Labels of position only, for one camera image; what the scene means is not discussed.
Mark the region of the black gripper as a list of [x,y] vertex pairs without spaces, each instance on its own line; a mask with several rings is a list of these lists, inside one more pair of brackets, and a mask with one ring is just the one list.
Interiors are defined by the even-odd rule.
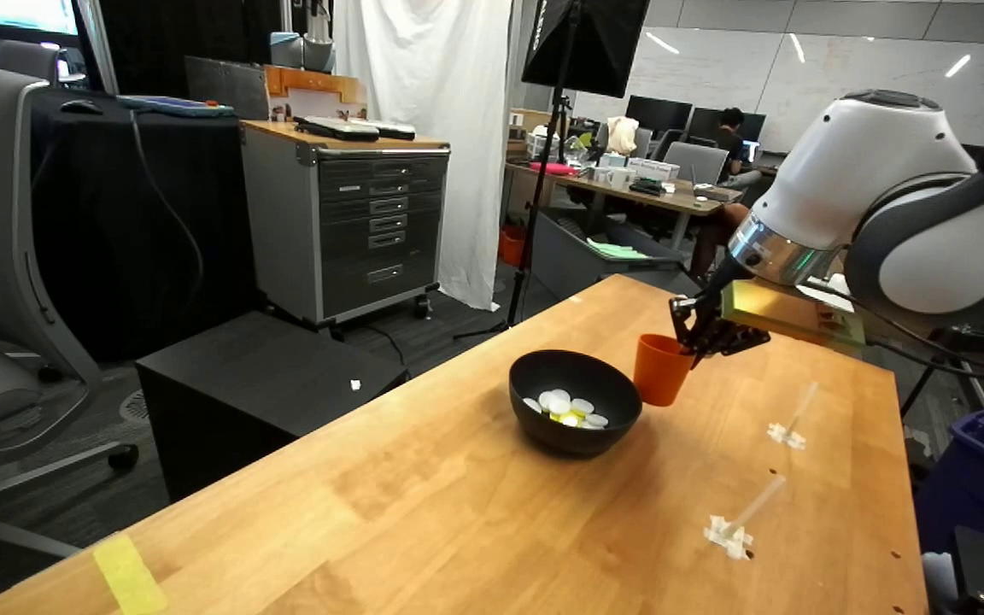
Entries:
[[700,300],[672,297],[670,321],[691,361],[700,361],[700,354],[739,354],[769,343],[766,328],[725,318],[718,289],[703,289]]

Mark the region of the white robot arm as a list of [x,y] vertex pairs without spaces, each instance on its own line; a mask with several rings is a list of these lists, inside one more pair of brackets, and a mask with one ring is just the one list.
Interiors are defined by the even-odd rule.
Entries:
[[678,338],[692,360],[718,353],[736,280],[794,287],[835,253],[862,311],[919,336],[984,328],[984,150],[961,145],[940,102],[896,90],[835,100],[700,289],[670,303]]

